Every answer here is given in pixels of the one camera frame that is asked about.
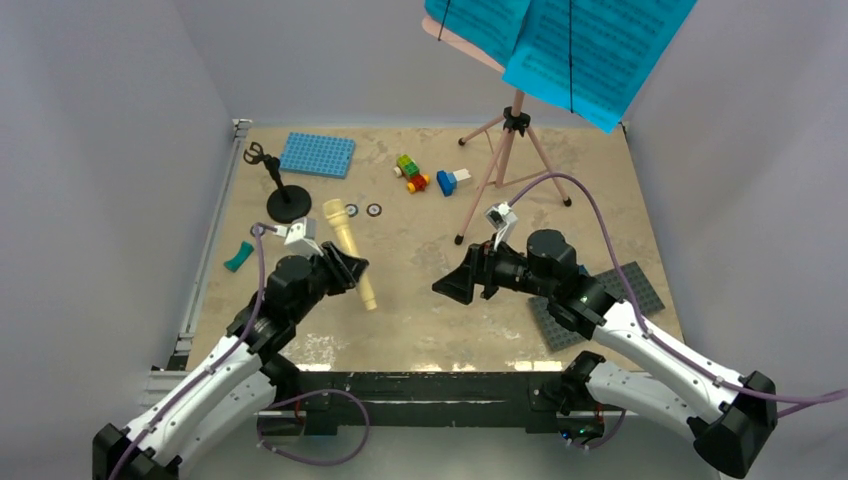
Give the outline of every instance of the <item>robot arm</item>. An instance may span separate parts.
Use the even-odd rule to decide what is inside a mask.
[[[493,221],[498,232],[492,240],[471,245],[462,264],[435,282],[433,290],[466,305],[478,284],[483,286],[483,299],[491,298],[500,287],[547,298],[548,311],[558,324],[622,353],[650,375],[624,372],[605,365],[608,362],[601,357],[591,368],[572,365],[572,371],[566,372],[573,374],[579,367],[582,376],[571,378],[571,384],[585,385],[579,394],[642,413],[681,433],[684,422],[702,458],[722,472],[744,476],[777,425],[775,402],[713,382],[680,357],[724,382],[749,390],[773,394],[774,383],[759,372],[743,377],[645,320],[648,331],[677,355],[662,349],[641,329],[629,302],[615,298],[595,278],[579,271],[577,253],[560,232],[533,232],[527,239],[526,254],[519,253],[505,242],[515,223],[509,206],[492,207],[487,218],[491,221],[493,217],[510,220]],[[619,378],[618,384],[604,379],[618,378],[622,372],[630,378]]]
[[[287,243],[310,236],[307,225],[293,225],[286,233]],[[256,295],[177,388],[125,428],[109,424],[101,429],[94,438],[94,478],[178,478],[179,471],[184,473],[275,397],[297,394],[299,371],[279,351],[322,298],[355,288],[368,267],[367,260],[348,256],[331,242],[320,247],[301,240],[297,244],[309,257],[288,256],[277,263],[254,322],[249,319]],[[117,465],[121,457],[125,462]],[[116,466],[118,475],[113,472]]]

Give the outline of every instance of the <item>blue lego brick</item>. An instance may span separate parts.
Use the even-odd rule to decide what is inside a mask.
[[[442,195],[449,197],[456,189],[456,176],[453,173],[439,170],[436,172],[436,181],[442,189]]]
[[[304,175],[345,178],[355,144],[349,138],[290,133],[280,154],[280,170]]]

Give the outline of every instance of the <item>white lego brick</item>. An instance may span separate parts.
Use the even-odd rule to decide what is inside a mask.
[[[453,176],[456,179],[457,188],[471,182],[471,172],[467,168],[453,172]]]

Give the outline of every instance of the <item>music stand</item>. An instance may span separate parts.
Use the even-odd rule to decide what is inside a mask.
[[[485,52],[483,52],[470,42],[464,40],[459,35],[451,32],[447,28],[444,28],[441,23],[433,20],[429,15],[424,17],[424,20],[421,22],[421,27],[424,29],[425,32],[432,35],[433,37],[436,37],[437,39],[448,43],[450,46],[456,48],[462,53],[465,53],[471,58],[474,58],[475,60],[483,63],[484,65],[488,65],[492,69],[503,73],[504,67],[501,66],[498,62],[496,62],[492,57],[488,56]],[[496,188],[501,188],[523,180],[538,177],[539,175],[546,172],[554,173],[555,171],[553,169],[553,165],[551,164],[550,159],[548,158],[548,155],[542,148],[541,142],[539,142],[539,137],[536,136],[536,132],[533,130],[533,127],[530,126],[530,115],[521,111],[521,108],[524,105],[524,97],[524,92],[516,89],[511,106],[504,108],[503,112],[498,114],[498,116],[493,118],[489,123],[486,123],[477,130],[474,130],[473,132],[459,139],[459,145],[465,145],[472,138],[494,127],[498,123],[503,122],[503,130],[501,132],[500,141],[498,141],[498,145],[495,147],[494,152],[492,152],[492,158],[489,160],[489,164],[486,167],[486,173],[483,176],[483,180],[480,182],[480,184],[477,185],[477,191],[474,195],[474,201],[471,203],[468,212],[465,214],[465,218],[462,221],[462,226],[460,227],[459,233],[454,238],[454,243],[457,245],[461,244],[462,241],[465,239],[465,232],[468,230],[468,225],[471,223],[471,218],[474,216],[474,212],[477,210],[477,206],[479,205],[480,199],[483,197],[483,192],[485,191],[487,186],[489,186],[490,184],[494,184]],[[524,134],[527,133],[527,136],[530,137],[530,141],[533,142],[533,146],[536,148],[536,152],[539,154],[539,158],[542,160],[542,163],[545,166],[545,170],[504,183],[506,167],[507,163],[509,162],[509,154],[512,150],[513,142],[515,141],[516,132],[518,132],[522,137],[524,137]],[[498,175],[494,182],[490,182],[489,178],[492,176],[492,173],[495,170],[495,166],[498,167]],[[558,178],[554,178],[553,181],[557,187],[557,190],[559,191],[560,196],[562,196],[562,203],[566,207],[570,207],[571,198],[568,196],[568,193],[565,191],[565,188],[563,188]]]

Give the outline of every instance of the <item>sheet music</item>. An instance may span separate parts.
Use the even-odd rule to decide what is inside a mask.
[[[427,14],[506,65],[531,0],[425,0]]]
[[[694,4],[533,0],[503,80],[609,133]]]

